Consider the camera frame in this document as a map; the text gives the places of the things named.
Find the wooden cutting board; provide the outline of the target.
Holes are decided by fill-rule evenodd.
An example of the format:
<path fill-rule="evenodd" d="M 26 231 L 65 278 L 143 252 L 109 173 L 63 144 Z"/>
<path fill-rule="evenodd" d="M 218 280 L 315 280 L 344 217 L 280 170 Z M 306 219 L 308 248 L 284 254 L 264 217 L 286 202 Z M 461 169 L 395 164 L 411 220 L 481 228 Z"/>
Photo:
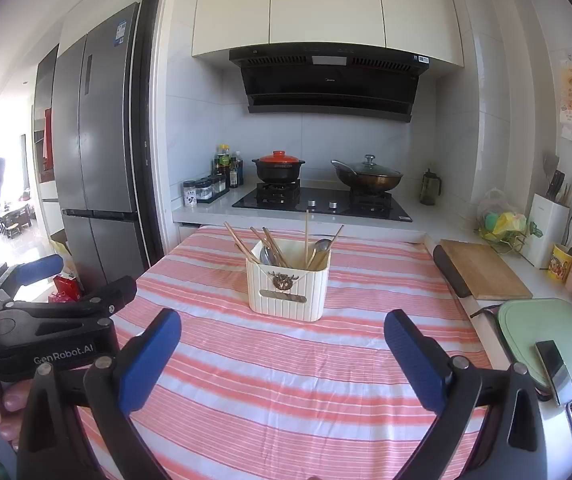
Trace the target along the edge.
<path fill-rule="evenodd" d="M 490 246 L 458 240 L 441 240 L 439 244 L 475 299 L 506 301 L 532 298 L 528 287 Z"/>

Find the grey refrigerator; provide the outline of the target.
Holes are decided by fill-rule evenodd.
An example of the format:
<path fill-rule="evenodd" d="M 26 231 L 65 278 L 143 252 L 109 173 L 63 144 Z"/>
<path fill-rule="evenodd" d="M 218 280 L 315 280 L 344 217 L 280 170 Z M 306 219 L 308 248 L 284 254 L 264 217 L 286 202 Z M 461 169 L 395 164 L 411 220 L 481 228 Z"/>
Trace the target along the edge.
<path fill-rule="evenodd" d="M 137 4 L 126 6 L 75 41 L 54 66 L 54 182 L 84 292 L 145 270 L 129 153 L 137 18 Z"/>

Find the black pot red lid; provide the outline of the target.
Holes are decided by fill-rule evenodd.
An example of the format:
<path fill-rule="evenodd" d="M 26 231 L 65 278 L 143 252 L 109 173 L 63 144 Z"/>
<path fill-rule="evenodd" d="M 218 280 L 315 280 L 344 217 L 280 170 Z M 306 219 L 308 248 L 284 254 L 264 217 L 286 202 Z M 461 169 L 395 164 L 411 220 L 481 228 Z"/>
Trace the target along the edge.
<path fill-rule="evenodd" d="M 258 178 L 268 184 L 292 183 L 299 179 L 305 161 L 287 155 L 285 151 L 273 151 L 253 160 Z"/>

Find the black tray under board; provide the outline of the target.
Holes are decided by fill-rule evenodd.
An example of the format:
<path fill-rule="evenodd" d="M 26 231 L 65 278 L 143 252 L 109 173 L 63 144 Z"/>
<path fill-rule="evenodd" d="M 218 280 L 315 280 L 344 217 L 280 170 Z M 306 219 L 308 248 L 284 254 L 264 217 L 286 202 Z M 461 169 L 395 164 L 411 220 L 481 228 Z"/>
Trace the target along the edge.
<path fill-rule="evenodd" d="M 441 244 L 435 247 L 432 252 L 432 259 L 434 259 L 435 265 L 454 290 L 458 298 L 467 298 L 472 296 L 472 292 L 466 285 L 464 278 L 461 276 L 460 272 L 457 271 L 454 263 Z"/>

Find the white knife block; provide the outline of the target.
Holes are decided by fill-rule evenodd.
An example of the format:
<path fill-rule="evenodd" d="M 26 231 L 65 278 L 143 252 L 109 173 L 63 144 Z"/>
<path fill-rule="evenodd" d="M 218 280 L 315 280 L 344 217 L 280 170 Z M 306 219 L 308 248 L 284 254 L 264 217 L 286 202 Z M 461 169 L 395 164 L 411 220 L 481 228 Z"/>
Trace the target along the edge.
<path fill-rule="evenodd" d="M 569 209 L 539 194 L 533 195 L 527 236 L 521 256 L 536 269 L 546 269 L 553 247 L 562 241 Z"/>

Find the sauce bottles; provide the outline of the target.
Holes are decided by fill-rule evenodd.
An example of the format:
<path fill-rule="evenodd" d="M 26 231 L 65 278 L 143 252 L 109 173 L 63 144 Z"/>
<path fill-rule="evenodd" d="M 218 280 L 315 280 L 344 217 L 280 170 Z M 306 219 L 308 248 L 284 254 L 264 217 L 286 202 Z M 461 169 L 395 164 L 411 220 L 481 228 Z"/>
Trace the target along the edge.
<path fill-rule="evenodd" d="M 231 151 L 228 144 L 216 146 L 213 171 L 223 174 L 228 188 L 239 188 L 243 185 L 243 158 L 239 151 Z"/>

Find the black gas stove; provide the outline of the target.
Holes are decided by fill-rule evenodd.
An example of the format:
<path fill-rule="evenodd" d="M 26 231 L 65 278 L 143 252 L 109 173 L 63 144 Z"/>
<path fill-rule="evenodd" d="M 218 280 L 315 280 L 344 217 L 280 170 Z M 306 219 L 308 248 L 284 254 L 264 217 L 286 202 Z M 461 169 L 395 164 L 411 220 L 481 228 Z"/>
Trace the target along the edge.
<path fill-rule="evenodd" d="M 234 207 L 412 222 L 388 192 L 369 195 L 353 190 L 306 188 L 299 181 L 287 184 L 260 182 L 253 191 L 237 200 Z"/>

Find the dark glass kettle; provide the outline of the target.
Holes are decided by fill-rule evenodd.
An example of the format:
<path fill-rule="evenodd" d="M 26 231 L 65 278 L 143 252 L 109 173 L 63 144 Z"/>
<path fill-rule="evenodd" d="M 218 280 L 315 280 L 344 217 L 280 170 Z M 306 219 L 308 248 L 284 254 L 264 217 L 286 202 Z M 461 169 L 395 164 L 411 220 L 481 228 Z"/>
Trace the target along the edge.
<path fill-rule="evenodd" d="M 427 169 L 421 178 L 419 202 L 426 206 L 435 206 L 442 191 L 442 179 Z"/>

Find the black smartphone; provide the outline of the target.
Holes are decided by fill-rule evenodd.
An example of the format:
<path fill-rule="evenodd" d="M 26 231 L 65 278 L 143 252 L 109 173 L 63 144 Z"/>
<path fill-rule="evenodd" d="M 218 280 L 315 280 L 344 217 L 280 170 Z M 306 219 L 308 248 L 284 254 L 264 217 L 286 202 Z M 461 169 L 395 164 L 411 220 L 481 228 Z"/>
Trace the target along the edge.
<path fill-rule="evenodd" d="M 569 404 L 572 401 L 572 380 L 555 341 L 538 341 L 536 352 L 540 356 L 546 377 L 552 386 L 556 403 L 559 406 Z"/>

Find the cream utensil holder box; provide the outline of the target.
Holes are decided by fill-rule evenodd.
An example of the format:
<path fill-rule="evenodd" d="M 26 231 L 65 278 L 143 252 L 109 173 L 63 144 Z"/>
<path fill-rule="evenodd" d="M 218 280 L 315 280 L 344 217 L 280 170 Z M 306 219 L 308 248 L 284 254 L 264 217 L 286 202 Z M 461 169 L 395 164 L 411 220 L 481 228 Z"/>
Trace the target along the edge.
<path fill-rule="evenodd" d="M 313 270 L 303 269 L 303 240 L 277 240 L 289 264 L 265 266 L 246 261 L 248 302 L 258 314 L 285 320 L 316 322 L 324 313 L 329 284 L 330 255 L 315 260 Z M 261 242 L 251 252 L 259 258 Z"/>

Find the pink striped tablecloth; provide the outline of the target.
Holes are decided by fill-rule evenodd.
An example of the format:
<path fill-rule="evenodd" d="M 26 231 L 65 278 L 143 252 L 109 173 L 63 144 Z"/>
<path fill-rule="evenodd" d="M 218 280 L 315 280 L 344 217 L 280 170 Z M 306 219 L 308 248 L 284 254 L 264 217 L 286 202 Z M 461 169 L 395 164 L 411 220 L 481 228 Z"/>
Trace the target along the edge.
<path fill-rule="evenodd" d="M 246 260 L 205 226 L 152 266 L 115 315 L 118 339 L 163 308 L 182 337 L 136 429 L 174 479 L 390 479 L 434 419 L 385 338 L 404 310 L 446 352 L 489 360 L 423 244 L 341 236 L 322 317 L 272 318 L 249 307 Z"/>

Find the green cutting board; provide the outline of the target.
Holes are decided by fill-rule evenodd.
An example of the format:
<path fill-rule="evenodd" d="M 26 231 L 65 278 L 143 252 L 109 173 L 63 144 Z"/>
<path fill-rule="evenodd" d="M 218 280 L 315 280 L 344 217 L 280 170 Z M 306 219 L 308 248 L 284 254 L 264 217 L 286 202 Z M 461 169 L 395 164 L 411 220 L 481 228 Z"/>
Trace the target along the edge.
<path fill-rule="evenodd" d="M 572 304 L 559 298 L 510 300 L 499 307 L 496 319 L 510 359 L 528 367 L 542 393 L 551 389 L 537 342 L 555 342 L 572 380 Z"/>

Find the black wok glass lid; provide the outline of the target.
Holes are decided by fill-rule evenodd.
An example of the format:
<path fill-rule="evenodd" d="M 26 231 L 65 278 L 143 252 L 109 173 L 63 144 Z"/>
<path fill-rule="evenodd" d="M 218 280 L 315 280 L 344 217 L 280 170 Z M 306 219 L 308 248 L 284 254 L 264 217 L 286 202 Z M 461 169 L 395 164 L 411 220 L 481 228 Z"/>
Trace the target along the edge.
<path fill-rule="evenodd" d="M 403 178 L 400 171 L 376 164 L 375 156 L 366 154 L 363 162 L 347 164 L 337 159 L 330 163 L 339 180 L 351 190 L 369 195 L 386 193 L 396 188 Z"/>

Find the bag with yellow green items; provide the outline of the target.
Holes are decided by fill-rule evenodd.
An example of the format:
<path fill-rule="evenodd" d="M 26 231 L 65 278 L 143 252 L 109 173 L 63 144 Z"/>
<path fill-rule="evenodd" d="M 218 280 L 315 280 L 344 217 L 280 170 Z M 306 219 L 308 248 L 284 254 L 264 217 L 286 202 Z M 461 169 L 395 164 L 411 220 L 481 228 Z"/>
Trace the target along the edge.
<path fill-rule="evenodd" d="M 500 255 L 519 254 L 527 238 L 527 218 L 492 188 L 482 197 L 476 213 L 476 232 Z"/>

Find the yellow cup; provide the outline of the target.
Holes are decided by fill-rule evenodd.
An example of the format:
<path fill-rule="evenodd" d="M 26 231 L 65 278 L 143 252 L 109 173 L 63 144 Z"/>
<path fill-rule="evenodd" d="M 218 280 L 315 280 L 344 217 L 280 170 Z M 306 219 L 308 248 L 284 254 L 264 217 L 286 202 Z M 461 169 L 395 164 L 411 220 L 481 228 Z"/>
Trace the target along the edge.
<path fill-rule="evenodd" d="M 551 259 L 548 262 L 548 276 L 554 281 L 565 283 L 571 268 L 572 255 L 568 248 L 555 244 L 552 249 Z"/>

